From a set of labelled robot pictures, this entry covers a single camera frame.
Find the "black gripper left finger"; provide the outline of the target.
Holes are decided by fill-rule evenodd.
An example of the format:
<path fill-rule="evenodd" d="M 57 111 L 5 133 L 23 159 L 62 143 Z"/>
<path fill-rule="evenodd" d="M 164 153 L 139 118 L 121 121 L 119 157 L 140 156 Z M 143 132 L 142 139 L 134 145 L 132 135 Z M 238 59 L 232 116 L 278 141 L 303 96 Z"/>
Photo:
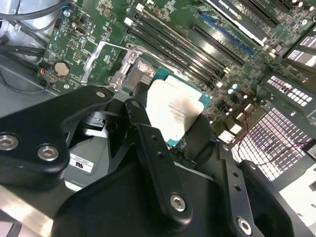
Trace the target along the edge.
<path fill-rule="evenodd" d="M 188 224 L 193 209 L 161 132 L 146 113 L 148 87 L 138 83 L 134 97 L 115 110 L 110 142 L 109 174 L 136 161 L 158 222 Z M 2 136 L 14 142 L 0 151 L 0 181 L 29 189 L 51 189 L 70 163 L 70 149 L 84 141 L 78 125 L 94 112 L 111 107 L 112 97 L 96 86 L 85 86 L 0 120 Z"/>

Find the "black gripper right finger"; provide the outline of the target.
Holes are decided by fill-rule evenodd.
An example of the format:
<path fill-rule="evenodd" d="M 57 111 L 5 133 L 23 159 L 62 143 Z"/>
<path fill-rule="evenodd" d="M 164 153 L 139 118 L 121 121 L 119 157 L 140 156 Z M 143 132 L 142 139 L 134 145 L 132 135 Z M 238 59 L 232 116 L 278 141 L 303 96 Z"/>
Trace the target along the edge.
<path fill-rule="evenodd" d="M 253 162 L 235 163 L 208 119 L 200 115 L 186 133 L 196 170 L 213 178 L 215 223 L 222 237 L 304 237 L 306 226 Z"/>

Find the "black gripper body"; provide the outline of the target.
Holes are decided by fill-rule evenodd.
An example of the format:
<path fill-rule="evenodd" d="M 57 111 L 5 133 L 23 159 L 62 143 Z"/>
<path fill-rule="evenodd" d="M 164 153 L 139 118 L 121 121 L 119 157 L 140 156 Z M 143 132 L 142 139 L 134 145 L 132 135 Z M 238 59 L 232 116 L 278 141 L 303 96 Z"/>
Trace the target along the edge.
<path fill-rule="evenodd" d="M 188 226 L 168 231 L 151 211 L 140 165 L 134 161 L 74 193 L 58 210 L 54 237 L 229 237 L 217 184 L 197 171 L 177 164 L 176 169 L 193 208 Z"/>

